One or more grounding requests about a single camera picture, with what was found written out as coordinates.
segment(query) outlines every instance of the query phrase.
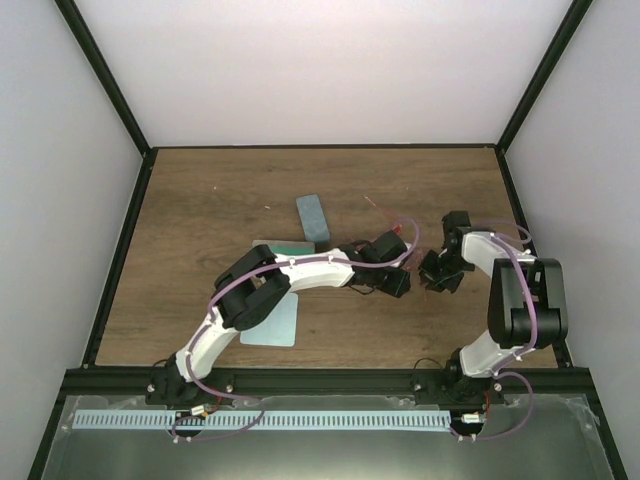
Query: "white backdrop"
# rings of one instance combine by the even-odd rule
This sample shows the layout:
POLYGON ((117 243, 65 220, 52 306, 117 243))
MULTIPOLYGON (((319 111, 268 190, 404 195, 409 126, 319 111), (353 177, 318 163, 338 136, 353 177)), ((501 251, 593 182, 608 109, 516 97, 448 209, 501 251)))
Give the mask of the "white backdrop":
POLYGON ((508 152, 539 253, 563 264, 569 348, 640 478, 640 2, 594 2, 508 152))
POLYGON ((140 154, 53 1, 0 2, 0 478, 80 366, 140 154))
POLYGON ((496 142, 570 0, 77 0, 160 145, 496 142))

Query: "wooden table surface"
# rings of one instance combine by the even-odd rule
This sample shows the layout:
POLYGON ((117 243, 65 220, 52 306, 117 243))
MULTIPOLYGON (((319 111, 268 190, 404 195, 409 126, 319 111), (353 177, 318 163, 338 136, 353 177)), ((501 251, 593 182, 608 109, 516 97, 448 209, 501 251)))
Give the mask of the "wooden table surface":
MULTIPOLYGON (((158 154, 98 354, 98 364, 151 364, 182 348, 201 323, 213 282, 255 239, 302 241, 296 197, 316 193, 332 245, 373 239, 390 220, 365 199, 421 227, 423 252, 442 245, 440 220, 513 219, 491 149, 168 149, 158 154)), ((409 227, 403 232, 413 238, 409 227)), ((299 293, 296 343, 236 338, 218 366, 410 367, 444 362, 486 329, 489 279, 426 292, 413 275, 401 299, 350 289, 299 293)), ((555 366, 550 349, 525 366, 555 366)))

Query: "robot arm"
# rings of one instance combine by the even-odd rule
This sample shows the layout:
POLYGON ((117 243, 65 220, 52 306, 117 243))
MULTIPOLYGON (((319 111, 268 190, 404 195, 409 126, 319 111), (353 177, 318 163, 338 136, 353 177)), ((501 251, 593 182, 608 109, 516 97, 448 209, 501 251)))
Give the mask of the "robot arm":
MULTIPOLYGON (((464 272, 473 271, 476 266, 492 279, 487 331, 472 344, 456 350, 447 362, 447 371, 454 377, 451 383, 455 395, 455 385, 465 384, 461 380, 487 379, 514 356, 564 339, 567 316, 560 264, 508 247, 525 271, 527 287, 536 299, 537 340, 532 348, 524 348, 532 338, 532 324, 509 255, 492 241, 492 231, 471 226, 467 212, 446 215, 443 230, 443 250, 430 251, 420 264, 423 286, 454 293, 464 272)), ((392 262, 404 253, 407 245, 393 230, 373 242, 357 241, 307 256, 275 255, 266 245, 254 247, 216 280, 216 292, 233 282, 237 285, 228 288, 212 306, 187 345, 169 358, 162 374, 154 380, 160 399, 169 403, 189 401, 198 390, 192 388, 193 379, 206 377, 237 333, 263 322, 287 292, 365 285, 401 297, 410 289, 409 272, 401 268, 401 262, 392 262), (364 265, 382 263, 388 266, 364 265), (251 278, 256 269, 264 271, 251 278)))
POLYGON ((531 318, 514 265, 494 232, 472 227, 467 212, 451 212, 442 219, 443 250, 431 250, 420 265, 420 280, 427 290, 454 293, 465 271, 477 266, 491 278, 488 329, 472 344, 454 352, 454 370, 465 377, 488 378, 511 359, 544 348, 567 336, 567 313, 562 268, 553 259, 539 259, 530 251, 504 245, 525 272, 527 289, 535 298, 537 339, 534 346, 531 318))
POLYGON ((354 242, 313 255, 274 255, 266 245, 258 245, 216 280, 216 290, 261 266, 274 263, 287 266, 259 275, 258 285, 246 280, 226 293, 207 314, 187 345, 176 352, 175 360, 170 359, 169 367, 175 365, 186 382, 192 381, 191 373, 196 378, 206 377, 238 332, 263 322, 288 292, 314 287, 364 285, 399 298, 411 286, 409 272, 400 268, 399 263, 371 269, 352 266, 349 262, 386 263, 405 252, 407 245, 394 231, 373 242, 354 242), (187 355, 191 355, 191 373, 187 369, 187 355))

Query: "purple cable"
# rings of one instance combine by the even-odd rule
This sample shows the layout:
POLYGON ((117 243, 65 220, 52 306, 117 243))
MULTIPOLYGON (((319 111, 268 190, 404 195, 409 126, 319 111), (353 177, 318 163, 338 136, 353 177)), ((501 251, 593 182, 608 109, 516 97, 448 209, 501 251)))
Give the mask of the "purple cable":
POLYGON ((509 248, 509 244, 507 244, 504 240, 502 240, 501 234, 495 234, 491 237, 491 241, 501 247, 505 253, 509 256, 511 263, 513 264, 513 269, 518 276, 518 281, 520 282, 520 287, 522 289, 522 294, 524 295, 524 301, 527 304, 527 310, 529 312, 529 318, 531 319, 531 338, 529 339, 529 343, 527 343, 520 350, 517 350, 513 353, 512 357, 505 357, 503 360, 498 362, 498 364, 494 367, 494 375, 506 365, 511 363, 515 357, 518 357, 528 350, 531 350, 535 347, 536 342, 538 341, 538 317, 536 316, 536 309, 533 306, 533 298, 531 297, 531 292, 529 291, 529 286, 527 285, 527 280, 524 278, 524 273, 522 272, 522 268, 518 263, 518 259, 516 258, 511 248, 509 248))
POLYGON ((509 220, 486 220, 484 222, 480 222, 478 224, 473 225, 474 227, 491 227, 493 225, 508 225, 509 227, 513 227, 519 232, 524 233, 525 238, 513 238, 511 235, 507 235, 506 233, 500 233, 500 237, 503 240, 508 240, 509 242, 520 243, 525 245, 529 243, 533 238, 531 237, 531 233, 524 227, 521 227, 517 223, 510 222, 509 220))
MULTIPOLYGON (((239 428, 237 430, 233 430, 231 432, 228 433, 223 433, 222 435, 216 435, 215 437, 187 437, 190 438, 191 440, 186 440, 187 442, 190 443, 194 443, 194 442, 209 442, 211 440, 222 440, 223 438, 229 438, 229 437, 233 437, 235 435, 239 435, 241 433, 246 432, 247 430, 249 430, 251 427, 253 427, 254 425, 256 425, 257 423, 260 422, 260 420, 262 420, 262 417, 264 417, 264 410, 260 411, 260 414, 254 419, 252 420, 250 423, 247 423, 244 427, 239 428)), ((186 417, 182 417, 179 418, 178 420, 176 420, 176 422, 173 424, 173 426, 171 427, 171 436, 174 439, 174 442, 176 441, 176 439, 179 439, 181 437, 178 436, 178 432, 177 432, 177 428, 178 425, 180 425, 183 422, 186 422, 187 420, 191 420, 191 419, 197 419, 197 420, 202 420, 200 417, 196 417, 194 415, 189 415, 186 417)))
MULTIPOLYGON (((411 255, 413 253, 413 251, 416 249, 418 242, 420 241, 420 227, 418 226, 418 223, 412 219, 412 218, 403 218, 400 219, 396 222, 396 224, 394 225, 397 226, 399 224, 402 224, 404 222, 409 222, 411 223, 411 225, 413 226, 414 230, 415 230, 415 237, 413 239, 413 242, 411 243, 411 245, 409 246, 409 248, 407 249, 406 252, 404 252, 403 254, 401 254, 400 256, 398 256, 398 258, 396 258, 395 260, 390 260, 388 262, 384 262, 384 263, 364 263, 364 262, 354 262, 351 260, 344 260, 342 258, 333 258, 331 260, 328 259, 328 257, 308 257, 308 258, 302 258, 299 260, 295 261, 295 264, 297 265, 304 265, 307 263, 315 263, 315 262, 323 262, 323 263, 331 263, 331 262, 335 262, 335 263, 341 263, 344 265, 350 265, 352 267, 362 267, 362 268, 385 268, 385 267, 390 267, 396 263, 402 262, 404 261, 404 259, 406 259, 409 255, 411 255)), ((263 273, 269 272, 271 270, 276 270, 280 267, 289 267, 291 266, 290 262, 277 262, 277 263, 273 263, 271 265, 265 265, 264 267, 259 267, 256 268, 255 270, 252 270, 248 273, 245 273, 244 275, 242 275, 241 277, 235 279, 233 282, 231 282, 229 285, 227 285, 226 287, 222 288, 220 291, 216 292, 216 294, 211 298, 211 301, 209 302, 209 305, 207 307, 207 312, 211 315, 211 318, 214 317, 213 314, 213 308, 215 307, 216 303, 218 303, 218 301, 220 301, 220 299, 226 295, 227 293, 229 293, 231 290, 233 290, 234 288, 236 288, 238 285, 240 285, 243 282, 246 282, 247 280, 251 279, 252 277, 256 276, 256 275, 261 275, 263 273)), ((220 392, 219 390, 216 390, 214 388, 211 387, 207 387, 204 383, 202 383, 198 378, 196 378, 196 375, 193 372, 193 368, 191 366, 191 355, 190 353, 193 351, 194 347, 196 346, 196 344, 198 343, 198 340, 200 340, 200 338, 202 337, 202 335, 204 335, 204 333, 209 329, 210 325, 205 325, 204 327, 202 327, 200 330, 198 330, 198 332, 193 336, 193 340, 191 341, 191 343, 189 344, 189 347, 187 348, 187 355, 185 358, 185 364, 187 367, 187 372, 189 373, 189 376, 191 377, 191 380, 193 380, 193 383, 195 383, 201 390, 217 396, 217 397, 222 397, 222 398, 230 398, 230 399, 237 399, 237 400, 253 400, 258 402, 259 404, 260 399, 258 398, 254 398, 254 397, 248 397, 245 395, 235 395, 232 393, 226 393, 226 392, 220 392)), ((246 432, 247 430, 249 430, 251 427, 257 425, 260 420, 262 420, 262 417, 264 417, 264 410, 261 410, 260 415, 258 415, 257 418, 255 418, 253 421, 251 421, 250 423, 248 423, 247 425, 245 425, 244 427, 238 429, 238 430, 234 430, 233 432, 224 434, 224 435, 218 435, 215 437, 206 437, 206 438, 201 438, 201 439, 197 439, 200 442, 203 441, 208 441, 208 440, 219 440, 222 438, 228 438, 231 437, 233 435, 237 435, 239 433, 242 432, 246 432)), ((174 439, 178 438, 176 433, 175 433, 175 427, 178 426, 178 422, 176 422, 173 425, 173 428, 171 429, 174 439)))
MULTIPOLYGON (((510 430, 507 430, 505 432, 502 433, 496 433, 495 435, 489 435, 488 437, 476 437, 475 441, 477 442, 485 442, 488 440, 499 440, 501 438, 504 437, 508 437, 509 435, 512 435, 514 433, 516 433, 518 430, 521 430, 522 427, 524 427, 527 422, 529 421, 529 419, 531 418, 531 415, 533 414, 533 388, 531 387, 531 384, 529 383, 529 380, 527 380, 524 376, 522 376, 521 374, 519 374, 518 372, 504 372, 501 373, 500 375, 496 376, 496 380, 499 380, 501 378, 505 378, 505 377, 515 377, 517 379, 519 379, 522 383, 524 383, 524 386, 527 388, 527 392, 529 392, 529 408, 527 409, 527 414, 524 416, 524 418, 520 421, 520 423, 518 425, 516 425, 515 427, 513 427, 510 430)), ((451 434, 460 439, 464 439, 467 437, 464 437, 462 435, 460 435, 458 432, 456 432, 453 427, 449 427, 449 431, 451 432, 451 434)))

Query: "purple wire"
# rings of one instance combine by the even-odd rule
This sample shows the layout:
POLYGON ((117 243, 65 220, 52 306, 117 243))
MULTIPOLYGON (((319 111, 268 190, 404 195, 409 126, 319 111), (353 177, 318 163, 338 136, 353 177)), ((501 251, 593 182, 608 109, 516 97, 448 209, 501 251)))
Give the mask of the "purple wire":
POLYGON ((531 240, 533 240, 529 230, 527 230, 524 227, 521 227, 517 223, 510 222, 509 220, 486 220, 484 222, 480 222, 480 223, 475 224, 474 227, 491 227, 493 225, 508 225, 508 226, 513 227, 516 230, 518 230, 519 232, 522 232, 522 233, 524 233, 526 235, 525 238, 513 238, 511 235, 507 235, 506 233, 500 233, 500 236, 504 240, 508 240, 508 241, 514 242, 514 243, 520 243, 522 245, 525 245, 525 244, 529 243, 531 240))
MULTIPOLYGON (((399 224, 402 223, 411 223, 411 225, 414 228, 415 231, 415 237, 413 239, 413 242, 411 243, 411 245, 409 246, 409 248, 407 249, 406 252, 404 252, 403 254, 401 254, 400 256, 398 256, 398 258, 394 259, 394 260, 390 260, 388 262, 384 262, 384 263, 364 263, 364 262, 354 262, 352 260, 345 260, 342 258, 333 258, 331 260, 328 259, 328 257, 326 256, 318 256, 318 257, 308 257, 308 258, 301 258, 295 261, 296 265, 305 265, 307 263, 315 263, 315 262, 323 262, 323 263, 331 263, 331 262, 335 262, 335 263, 340 263, 340 264, 344 264, 344 265, 350 265, 352 267, 362 267, 362 268, 385 268, 385 267, 390 267, 396 263, 402 262, 404 261, 407 257, 409 257, 409 255, 411 255, 413 253, 413 251, 416 249, 418 242, 420 241, 420 227, 418 226, 418 223, 412 219, 412 218, 403 218, 400 219, 396 222, 396 224, 394 225, 397 226, 399 224)), ((247 280, 251 279, 252 277, 256 276, 256 275, 261 275, 263 273, 269 272, 271 270, 276 270, 278 268, 281 267, 289 267, 291 266, 290 262, 276 262, 273 263, 271 265, 265 265, 264 267, 259 267, 256 268, 255 270, 252 270, 248 273, 245 273, 244 275, 242 275, 241 277, 235 279, 233 282, 231 282, 229 285, 225 286, 224 288, 222 288, 220 291, 216 292, 216 294, 211 298, 211 301, 209 302, 209 305, 207 307, 207 312, 211 315, 211 318, 214 317, 214 313, 213 313, 213 308, 215 307, 216 303, 218 303, 220 301, 220 299, 226 295, 227 293, 229 293, 231 290, 233 290, 234 288, 236 288, 238 285, 240 285, 243 282, 246 282, 247 280)), ((193 368, 191 365, 191 355, 190 353, 193 351, 194 347, 196 346, 196 344, 198 343, 198 340, 200 340, 200 338, 202 337, 202 335, 205 334, 205 332, 210 328, 210 325, 204 325, 200 330, 198 330, 198 332, 196 332, 196 334, 193 336, 193 340, 191 341, 191 343, 189 344, 188 348, 187 348, 187 355, 185 358, 185 364, 187 367, 187 372, 189 373, 189 376, 191 377, 191 380, 193 381, 193 383, 195 383, 201 390, 217 396, 217 397, 222 397, 222 398, 230 398, 230 399, 237 399, 237 400, 253 400, 258 402, 259 404, 261 404, 260 399, 255 398, 255 397, 249 397, 246 395, 235 395, 233 393, 226 393, 226 392, 221 392, 219 390, 216 390, 214 388, 208 387, 206 386, 204 383, 202 383, 198 378, 196 378, 196 375, 193 372, 193 368)), ((218 435, 215 437, 206 437, 206 438, 201 438, 201 439, 197 439, 197 441, 203 442, 203 441, 208 441, 208 440, 219 440, 222 438, 228 438, 231 437, 233 435, 237 435, 239 433, 242 432, 246 432, 247 430, 249 430, 251 427, 257 425, 261 420, 262 417, 264 417, 265 411, 261 410, 260 415, 258 415, 258 417, 256 417, 253 421, 251 421, 250 423, 248 423, 247 425, 245 425, 244 427, 238 429, 238 430, 234 430, 233 432, 224 434, 224 435, 218 435)), ((175 427, 177 427, 179 424, 179 422, 176 422, 173 425, 173 428, 171 429, 171 432, 174 436, 174 438, 178 438, 177 434, 175 433, 175 427)))
POLYGON ((506 357, 500 362, 498 362, 498 364, 494 367, 494 374, 495 372, 498 372, 498 370, 500 370, 501 368, 504 368, 506 365, 511 363, 514 357, 518 357, 526 353, 528 350, 531 350, 532 348, 534 348, 536 345, 536 342, 538 341, 538 317, 536 315, 536 309, 533 306, 533 297, 531 296, 531 292, 529 291, 527 280, 524 278, 524 272, 522 271, 522 267, 520 267, 520 264, 518 263, 518 259, 516 258, 511 248, 509 248, 509 244, 507 244, 504 240, 502 240, 502 238, 500 238, 501 236, 502 235, 499 233, 495 234, 491 237, 491 241, 496 245, 498 245, 499 247, 501 247, 505 251, 505 253, 509 256, 511 263, 513 264, 513 269, 515 270, 516 275, 518 276, 518 281, 520 282, 522 294, 524 295, 524 301, 527 304, 529 318, 531 319, 531 338, 529 339, 529 343, 527 343, 520 350, 517 350, 516 352, 514 352, 513 356, 506 357))
MULTIPOLYGON (((194 443, 194 442, 210 442, 212 440, 222 440, 223 438, 229 438, 229 437, 234 437, 236 435, 240 435, 241 433, 246 432, 247 430, 249 430, 251 427, 257 425, 258 423, 260 423, 260 420, 262 420, 262 417, 264 417, 265 411, 261 410, 260 414, 253 419, 250 423, 247 423, 244 427, 239 428, 237 430, 233 430, 231 432, 228 433, 223 433, 222 435, 216 435, 215 437, 188 437, 191 438, 191 440, 186 440, 188 442, 194 443)), ((178 432, 177 432, 177 428, 178 425, 180 425, 181 423, 190 420, 190 419, 197 419, 197 420, 202 420, 200 417, 196 417, 194 415, 189 415, 187 417, 182 417, 178 420, 176 420, 176 422, 173 424, 173 426, 171 427, 171 436, 174 438, 174 440, 176 438, 181 438, 178 436, 178 432)))
MULTIPOLYGON (((529 419, 531 418, 531 415, 533 414, 533 388, 531 387, 531 384, 529 383, 529 380, 527 380, 523 375, 519 374, 518 372, 504 372, 501 373, 500 375, 497 375, 495 378, 496 380, 499 380, 501 378, 505 378, 505 377, 515 377, 517 379, 519 379, 522 383, 524 383, 524 386, 527 388, 527 392, 529 392, 529 408, 527 409, 527 414, 524 416, 524 418, 520 421, 520 423, 518 423, 518 425, 516 425, 515 427, 513 427, 510 430, 507 430, 505 432, 502 433, 497 433, 495 435, 489 435, 488 437, 476 437, 476 441, 480 442, 485 442, 485 441, 489 441, 489 440, 499 440, 501 438, 504 437, 508 437, 509 435, 513 435, 514 433, 516 433, 518 430, 521 430, 529 421, 529 419)), ((453 427, 449 428, 449 431, 452 433, 452 435, 456 438, 466 438, 462 435, 460 435, 458 432, 456 432, 453 427)))

